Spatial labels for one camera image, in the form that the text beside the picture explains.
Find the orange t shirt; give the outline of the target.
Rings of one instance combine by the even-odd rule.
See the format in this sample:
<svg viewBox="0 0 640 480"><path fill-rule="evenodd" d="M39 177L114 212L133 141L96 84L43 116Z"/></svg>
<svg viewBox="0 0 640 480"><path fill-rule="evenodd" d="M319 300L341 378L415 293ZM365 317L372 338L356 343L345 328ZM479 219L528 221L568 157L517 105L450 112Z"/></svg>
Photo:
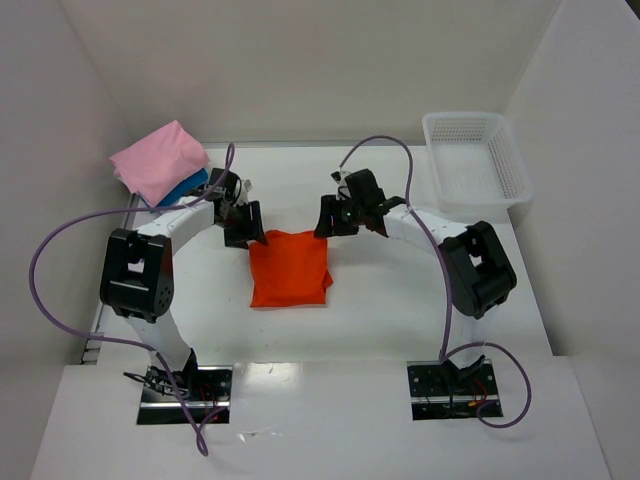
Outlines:
<svg viewBox="0 0 640 480"><path fill-rule="evenodd" d="M312 231L270 230L267 244L249 245L253 279L251 308L289 308L326 304L333 284L328 241Z"/></svg>

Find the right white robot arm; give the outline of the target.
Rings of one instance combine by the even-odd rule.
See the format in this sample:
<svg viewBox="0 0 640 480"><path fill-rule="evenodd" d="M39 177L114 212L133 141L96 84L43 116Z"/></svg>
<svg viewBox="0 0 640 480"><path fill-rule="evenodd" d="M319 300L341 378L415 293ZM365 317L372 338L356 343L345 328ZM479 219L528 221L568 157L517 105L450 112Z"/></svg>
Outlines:
<svg viewBox="0 0 640 480"><path fill-rule="evenodd" d="M331 177L337 192L321 197L314 236L352 236L364 227L434 255L449 280L445 297L451 301L451 322L445 330L456 332L463 344L473 345L465 357L444 360L441 377L450 389L466 386L484 360L477 324L505 303L517 285L495 229L485 221L466 225L447 220L412 208L399 196L386 197L369 169L339 170Z"/></svg>

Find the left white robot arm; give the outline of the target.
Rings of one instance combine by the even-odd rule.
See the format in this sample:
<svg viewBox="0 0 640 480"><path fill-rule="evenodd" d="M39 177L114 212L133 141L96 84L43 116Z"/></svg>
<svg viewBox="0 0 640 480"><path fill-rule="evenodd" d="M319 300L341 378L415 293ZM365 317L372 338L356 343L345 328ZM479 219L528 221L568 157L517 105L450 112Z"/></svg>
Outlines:
<svg viewBox="0 0 640 480"><path fill-rule="evenodd" d="M171 313L173 256L200 232L215 225L227 247L267 243L260 204L249 199L251 181L220 168L168 209L135 230L116 229L108 239L100 300L126 320L139 341L150 347L144 381L169 388L174 376L181 392L198 388L195 351L183 340Z"/></svg>

